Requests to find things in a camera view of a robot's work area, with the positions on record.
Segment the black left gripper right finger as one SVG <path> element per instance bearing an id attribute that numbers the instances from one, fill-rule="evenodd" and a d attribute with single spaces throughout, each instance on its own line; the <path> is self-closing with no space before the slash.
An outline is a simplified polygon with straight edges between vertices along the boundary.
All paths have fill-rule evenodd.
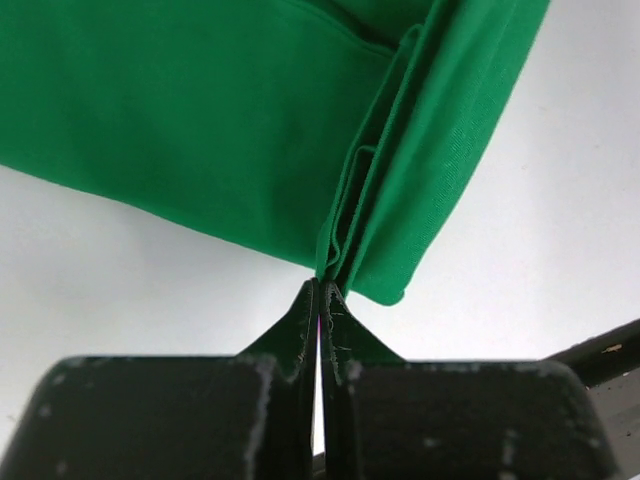
<path id="1" fill-rule="evenodd" d="M 556 361 L 408 361 L 321 286 L 331 479 L 616 479 L 587 392 Z"/>

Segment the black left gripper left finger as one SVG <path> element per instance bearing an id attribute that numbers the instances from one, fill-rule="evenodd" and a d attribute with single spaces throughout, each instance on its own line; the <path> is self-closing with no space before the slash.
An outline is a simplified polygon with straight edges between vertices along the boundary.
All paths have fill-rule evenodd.
<path id="1" fill-rule="evenodd" d="M 319 284 L 233 356 L 75 356 L 42 377 L 13 479 L 308 479 Z"/>

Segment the green t shirt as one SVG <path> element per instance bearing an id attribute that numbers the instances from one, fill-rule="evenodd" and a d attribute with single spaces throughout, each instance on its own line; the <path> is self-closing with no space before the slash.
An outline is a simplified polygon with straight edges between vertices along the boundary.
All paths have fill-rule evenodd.
<path id="1" fill-rule="evenodd" d="M 1 162 L 404 295 L 544 1 L 5 1 Z"/>

